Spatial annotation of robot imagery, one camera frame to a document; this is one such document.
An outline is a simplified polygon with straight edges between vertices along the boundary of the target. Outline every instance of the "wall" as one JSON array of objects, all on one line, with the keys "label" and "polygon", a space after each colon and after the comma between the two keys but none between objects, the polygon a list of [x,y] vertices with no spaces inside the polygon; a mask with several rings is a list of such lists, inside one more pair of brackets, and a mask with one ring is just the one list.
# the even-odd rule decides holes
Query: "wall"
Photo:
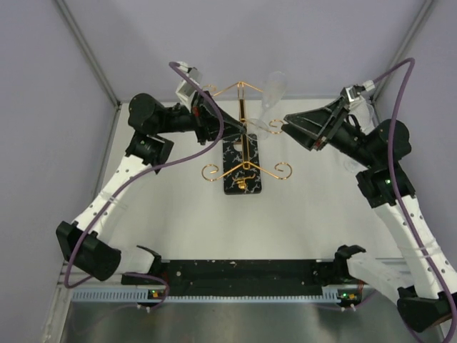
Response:
[{"label": "wall", "polygon": [[114,109],[51,1],[4,1],[0,47],[0,342],[37,342]]},{"label": "wall", "polygon": [[[413,151],[403,165],[416,188],[428,225],[457,266],[457,1],[438,1],[408,56],[416,67],[406,87],[399,119],[411,132]],[[378,101],[388,118],[406,68]]]},{"label": "wall", "polygon": [[281,70],[289,96],[335,96],[388,66],[424,0],[66,2],[121,100],[174,101],[171,60],[221,88]]}]

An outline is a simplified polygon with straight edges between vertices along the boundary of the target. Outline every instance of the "gray floor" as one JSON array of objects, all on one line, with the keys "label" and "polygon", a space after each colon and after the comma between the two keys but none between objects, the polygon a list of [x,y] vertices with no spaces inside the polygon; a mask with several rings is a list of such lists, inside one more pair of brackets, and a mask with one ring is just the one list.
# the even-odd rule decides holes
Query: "gray floor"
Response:
[{"label": "gray floor", "polygon": [[[147,314],[119,304],[73,304],[61,343],[415,342],[395,307],[376,295],[357,312],[310,304],[167,304]],[[85,334],[75,333],[87,330]],[[437,329],[422,335],[441,342]]]}]

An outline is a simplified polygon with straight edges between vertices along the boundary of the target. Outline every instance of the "gold metal stand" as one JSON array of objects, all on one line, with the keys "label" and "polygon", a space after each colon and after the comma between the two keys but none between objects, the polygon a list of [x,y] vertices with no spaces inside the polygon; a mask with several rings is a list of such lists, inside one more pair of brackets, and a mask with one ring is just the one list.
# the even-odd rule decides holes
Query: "gold metal stand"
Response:
[{"label": "gold metal stand", "polygon": [[[247,123],[255,125],[255,123],[253,123],[252,121],[249,121],[246,118],[246,107],[245,107],[245,98],[244,98],[245,86],[250,87],[250,88],[252,88],[252,89],[254,89],[256,91],[263,92],[261,89],[256,88],[256,87],[254,87],[254,86],[252,86],[250,84],[247,84],[246,82],[240,81],[240,82],[237,82],[235,84],[232,84],[231,86],[229,86],[229,87],[227,87],[227,88],[225,88],[225,89],[223,89],[221,91],[216,92],[215,94],[212,94],[212,97],[218,96],[219,94],[222,94],[225,91],[228,91],[229,89],[231,89],[231,88],[233,88],[235,86],[237,87],[237,91],[238,91],[238,102],[239,102],[239,112],[240,112],[239,121],[241,123],[244,123],[245,125],[247,125]],[[210,84],[205,86],[204,88],[206,90],[209,90],[209,91],[216,91],[216,87],[213,86],[213,85],[210,85]],[[273,119],[273,120],[271,120],[269,122],[268,125],[270,127],[272,127],[272,128],[277,128],[278,127],[277,126],[278,123],[282,123],[283,124],[283,121],[280,120],[280,119]],[[274,131],[274,130],[270,130],[270,129],[265,129],[265,128],[260,127],[260,126],[257,126],[257,127],[267,131],[270,134],[280,134],[282,132],[282,130]],[[276,171],[283,172],[283,173],[285,171],[283,169],[281,169],[280,166],[287,166],[289,168],[289,173],[284,177],[280,177],[278,175],[275,175],[275,174],[269,172],[268,170],[265,170],[264,168],[261,168],[260,166],[252,163],[251,162],[250,151],[249,151],[248,140],[249,140],[248,134],[242,134],[241,135],[241,153],[242,153],[243,161],[240,164],[238,164],[234,168],[226,171],[221,176],[216,177],[216,178],[206,177],[205,176],[205,171],[209,167],[213,167],[215,169],[213,171],[210,171],[209,174],[215,174],[215,173],[217,173],[219,171],[219,167],[216,166],[215,164],[207,164],[201,170],[202,177],[207,181],[214,182],[214,181],[222,179],[223,177],[229,175],[230,173],[236,171],[239,168],[243,168],[244,170],[249,170],[251,167],[254,167],[254,168],[258,169],[261,172],[267,173],[268,175],[270,175],[271,177],[274,177],[277,180],[285,180],[285,179],[288,179],[292,175],[292,166],[287,162],[279,162],[274,166],[274,169]],[[241,177],[239,179],[234,179],[233,178],[233,180],[238,184],[239,189],[246,189],[246,187],[247,187],[246,180],[247,179],[253,179],[255,176],[256,175],[254,174],[254,175],[252,175],[250,177]]]}]

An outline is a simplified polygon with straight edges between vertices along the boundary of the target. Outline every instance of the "white tabletop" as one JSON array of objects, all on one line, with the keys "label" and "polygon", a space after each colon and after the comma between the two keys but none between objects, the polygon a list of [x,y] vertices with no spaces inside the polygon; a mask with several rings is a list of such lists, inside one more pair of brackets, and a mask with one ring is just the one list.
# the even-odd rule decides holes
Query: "white tabletop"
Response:
[{"label": "white tabletop", "polygon": [[[331,99],[283,100],[278,118],[323,106]],[[237,101],[220,101],[238,117]],[[259,101],[248,101],[247,117]],[[121,115],[104,182],[116,170],[134,130]],[[174,141],[169,161],[201,149],[194,133],[164,134]],[[206,164],[222,167],[222,143],[185,164],[163,169],[146,187],[118,226],[132,244],[156,250],[164,259],[327,259],[342,244],[358,244],[375,257],[401,257],[382,221],[358,190],[356,175],[343,166],[345,156],[327,146],[309,152],[285,134],[259,142],[260,163],[267,170],[286,161],[293,174],[285,181],[262,174],[260,194],[225,195],[222,180],[201,177]],[[111,243],[125,240],[115,234]]]}]

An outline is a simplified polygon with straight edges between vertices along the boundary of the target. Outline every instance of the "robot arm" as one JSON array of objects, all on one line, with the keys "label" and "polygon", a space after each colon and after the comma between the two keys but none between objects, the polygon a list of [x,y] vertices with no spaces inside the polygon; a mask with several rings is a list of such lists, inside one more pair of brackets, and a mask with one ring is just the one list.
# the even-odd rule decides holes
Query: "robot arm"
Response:
[{"label": "robot arm", "polygon": [[347,277],[361,279],[388,297],[405,322],[415,331],[439,324],[450,317],[451,309],[443,288],[426,261],[432,257],[446,281],[454,301],[457,299],[457,273],[441,251],[423,218],[415,190],[398,161],[411,152],[409,132],[397,121],[394,133],[394,169],[402,200],[410,212],[424,247],[420,247],[406,223],[393,193],[388,171],[387,142],[390,119],[364,134],[348,120],[356,102],[364,101],[365,86],[343,89],[341,96],[329,105],[313,111],[286,115],[282,129],[307,150],[321,150],[330,144],[343,154],[364,165],[357,175],[358,187],[371,208],[381,218],[395,239],[411,270],[404,276],[377,262],[365,251],[347,256]]},{"label": "robot arm", "polygon": [[[195,68],[181,64],[180,69],[198,84],[201,75]],[[174,143],[159,134],[194,131],[202,145],[217,137],[219,120],[213,107],[185,81],[179,84],[176,94],[181,103],[172,107],[164,107],[148,94],[133,97],[129,104],[129,125],[135,133],[116,172],[72,224],[62,222],[56,230],[64,259],[69,261],[83,230],[91,227],[91,233],[82,241],[74,265],[100,281],[115,272],[147,273],[157,256],[146,247],[125,243],[120,246],[119,243],[112,244],[111,239],[128,204],[154,177],[154,173],[150,172],[151,166],[164,164],[171,153]],[[242,123],[219,110],[224,119],[223,138],[245,132]],[[131,178],[135,182],[127,184]]]}]

